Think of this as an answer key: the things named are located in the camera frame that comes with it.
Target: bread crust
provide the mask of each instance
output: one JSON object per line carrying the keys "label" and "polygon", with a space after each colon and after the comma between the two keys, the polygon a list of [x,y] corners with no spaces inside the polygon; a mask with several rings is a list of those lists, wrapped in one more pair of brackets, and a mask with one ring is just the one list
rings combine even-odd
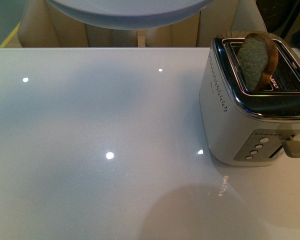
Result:
{"label": "bread crust", "polygon": [[260,80],[258,84],[256,85],[255,89],[253,91],[261,91],[263,90],[269,83],[270,83],[270,77],[274,74],[278,61],[279,61],[279,53],[277,46],[275,42],[269,38],[268,36],[262,34],[262,33],[250,33],[248,34],[245,39],[249,38],[255,38],[258,41],[265,42],[266,45],[266,51],[268,55],[267,63],[263,68],[263,71],[260,74]]}

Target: ventilation holes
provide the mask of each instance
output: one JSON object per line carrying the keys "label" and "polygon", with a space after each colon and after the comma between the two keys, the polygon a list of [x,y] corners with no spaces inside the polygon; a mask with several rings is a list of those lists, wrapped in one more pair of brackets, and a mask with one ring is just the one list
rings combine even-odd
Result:
{"label": "ventilation holes", "polygon": [[211,73],[212,73],[212,77],[213,77],[214,86],[215,86],[216,91],[217,91],[217,93],[218,93],[219,100],[220,100],[220,102],[221,102],[221,104],[222,104],[222,107],[223,107],[224,112],[227,112],[227,111],[228,111],[228,107],[226,106],[224,97],[223,97],[223,95],[222,95],[222,93],[221,93],[221,90],[220,90],[220,88],[219,88],[219,83],[218,83],[218,80],[217,80],[215,68],[214,68],[214,66],[213,66],[213,63],[212,63],[212,59],[211,59],[210,54],[209,54],[208,59],[209,59],[209,63],[210,63],[210,68],[211,68]]}

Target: toaster slot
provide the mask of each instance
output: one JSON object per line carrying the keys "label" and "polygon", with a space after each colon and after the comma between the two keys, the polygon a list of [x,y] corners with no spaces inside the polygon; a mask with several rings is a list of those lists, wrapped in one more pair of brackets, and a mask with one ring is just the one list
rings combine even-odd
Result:
{"label": "toaster slot", "polygon": [[232,68],[236,69],[236,78],[242,92],[258,95],[300,94],[300,67],[279,42],[275,41],[275,43],[279,53],[278,65],[274,74],[270,77],[270,84],[266,89],[259,92],[250,92],[246,88],[246,80],[237,59],[243,41],[227,41],[224,44]]}

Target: toaster button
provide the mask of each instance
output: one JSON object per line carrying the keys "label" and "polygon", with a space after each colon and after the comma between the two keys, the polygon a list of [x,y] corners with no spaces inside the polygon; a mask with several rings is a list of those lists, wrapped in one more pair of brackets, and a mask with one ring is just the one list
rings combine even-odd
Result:
{"label": "toaster button", "polygon": [[257,144],[257,145],[255,145],[254,147],[255,147],[256,149],[260,149],[260,148],[263,147],[263,145],[262,145],[262,144]]}
{"label": "toaster button", "polygon": [[268,137],[263,137],[260,139],[260,143],[266,143],[269,141],[269,138]]}

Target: toaster top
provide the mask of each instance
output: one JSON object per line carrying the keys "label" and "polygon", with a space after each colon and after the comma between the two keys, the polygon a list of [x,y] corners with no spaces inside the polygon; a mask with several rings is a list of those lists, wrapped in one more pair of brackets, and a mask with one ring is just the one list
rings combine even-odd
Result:
{"label": "toaster top", "polygon": [[259,119],[300,119],[300,60],[296,60],[282,39],[272,38],[279,53],[277,68],[266,89],[249,91],[237,59],[244,39],[216,37],[212,41],[212,49],[235,106]]}

